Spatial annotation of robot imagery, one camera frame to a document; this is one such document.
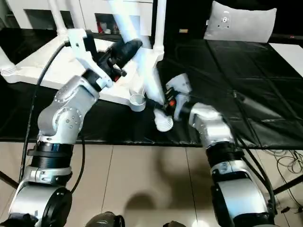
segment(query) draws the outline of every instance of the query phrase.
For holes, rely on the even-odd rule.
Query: black cable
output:
[[[80,173],[79,173],[79,176],[78,176],[78,179],[74,185],[74,187],[72,188],[71,190],[71,193],[73,194],[74,191],[76,190],[81,178],[82,178],[82,175],[83,175],[83,171],[84,171],[84,166],[85,166],[85,140],[84,140],[84,137],[82,134],[80,134],[80,137],[81,137],[81,141],[82,141],[82,165],[81,165],[81,170],[80,170]]]
[[[267,176],[267,174],[265,173],[264,169],[262,168],[262,166],[260,165],[260,163],[257,161],[256,157],[252,154],[252,152],[250,151],[250,149],[246,146],[246,144],[244,143],[244,141],[242,140],[242,138],[240,136],[238,136],[237,132],[235,131],[235,129],[232,127],[232,124],[230,123],[228,118],[223,118],[226,122],[226,124],[229,126],[229,128],[231,129],[232,135],[235,138],[235,144],[236,146],[238,145],[238,141],[240,141],[240,143],[242,144],[243,148],[247,151],[247,153],[249,154],[249,156],[251,157],[251,159],[253,160],[253,162],[256,164],[257,168],[259,169],[259,171],[261,172],[263,178],[264,178],[264,185],[266,187],[266,189],[268,190],[270,199],[269,199],[269,206],[271,209],[271,214],[274,217],[276,214],[276,200],[275,200],[275,194],[274,194],[274,189],[273,186]]]
[[[280,171],[280,169],[279,169],[279,164],[281,164],[279,161],[280,161],[281,159],[285,158],[285,157],[288,157],[288,156],[280,157],[280,158],[277,160],[277,162],[276,162],[276,167],[277,167],[278,172],[279,172],[280,176],[282,177],[284,183],[287,183],[286,179],[283,177],[283,175],[282,175],[282,173],[281,173],[281,171]],[[291,194],[291,196],[290,196],[291,199],[299,206],[299,208],[303,208],[303,205],[300,204],[300,203],[294,198],[294,195],[293,195],[292,191],[290,190],[290,188],[288,189],[288,191],[289,191],[290,194]]]
[[[27,146],[28,146],[28,140],[29,140],[29,130],[30,130],[30,125],[31,125],[31,121],[32,121],[32,115],[33,115],[33,109],[34,109],[34,104],[35,104],[35,99],[37,96],[37,92],[38,89],[40,87],[40,84],[48,70],[48,68],[51,66],[52,62],[54,61],[55,57],[58,55],[58,53],[63,49],[64,44],[61,44],[58,49],[53,53],[53,55],[51,56],[50,60],[47,62],[47,64],[45,65],[44,69],[41,72],[40,77],[38,78],[35,90],[34,90],[34,94],[32,97],[32,102],[31,102],[31,108],[29,111],[29,117],[28,117],[28,123],[27,123],[27,132],[25,135],[25,140],[24,140],[24,145],[23,145],[23,151],[22,151],[22,160],[21,160],[21,168],[20,168],[20,174],[19,174],[19,182],[21,182],[22,178],[23,178],[23,174],[24,174],[24,169],[25,169],[25,163],[26,163],[26,157],[27,157]]]
[[[267,176],[267,174],[265,173],[264,169],[262,168],[262,166],[260,165],[260,163],[257,161],[256,157],[252,154],[252,152],[250,151],[250,149],[246,146],[246,144],[244,143],[244,141],[242,140],[241,137],[237,137],[237,139],[240,141],[240,143],[242,144],[242,146],[244,147],[244,149],[247,151],[247,153],[249,154],[249,156],[251,157],[251,159],[253,160],[253,162],[256,164],[256,166],[258,167],[259,171],[261,172],[262,176],[264,177],[264,180],[266,182],[266,188],[268,190],[269,196],[270,196],[270,208],[271,208],[271,214],[273,216],[275,216],[276,214],[276,200],[275,200],[275,194],[274,194],[274,189],[273,186]]]
[[[266,189],[268,190],[267,188],[267,184],[264,180],[264,178],[259,174],[259,172],[252,166],[252,164],[245,158],[245,157],[242,157],[242,160],[246,163],[246,165],[252,170],[252,172],[254,173],[254,175],[257,176],[257,178],[261,181],[261,183],[266,187]]]

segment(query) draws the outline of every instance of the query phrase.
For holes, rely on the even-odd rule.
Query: white pillow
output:
[[[275,19],[276,8],[250,11],[213,1],[204,39],[266,43],[273,32]]]

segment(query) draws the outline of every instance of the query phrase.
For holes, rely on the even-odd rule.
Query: white table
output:
[[[303,77],[303,48],[293,44],[270,44]]]

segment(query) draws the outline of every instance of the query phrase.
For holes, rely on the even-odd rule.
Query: black table cover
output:
[[[56,36],[54,31],[4,29],[0,45],[14,63]],[[117,40],[117,36],[103,36]],[[193,101],[213,105],[229,119],[251,148],[303,148],[302,77],[269,45],[196,40],[167,48],[158,62],[163,84],[186,73]],[[0,78],[0,140],[23,141],[34,85],[8,84]],[[34,108],[31,141],[37,118],[56,90],[41,87]],[[202,146],[186,122],[157,131],[152,109],[134,113],[128,106],[99,100],[85,117],[87,143],[161,146]]]

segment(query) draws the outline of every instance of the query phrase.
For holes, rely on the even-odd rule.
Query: red object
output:
[[[170,106],[174,106],[175,104],[176,104],[175,100],[171,100],[171,101],[169,102],[169,105],[170,105]]]
[[[99,33],[104,33],[99,22],[97,22],[97,27]]]

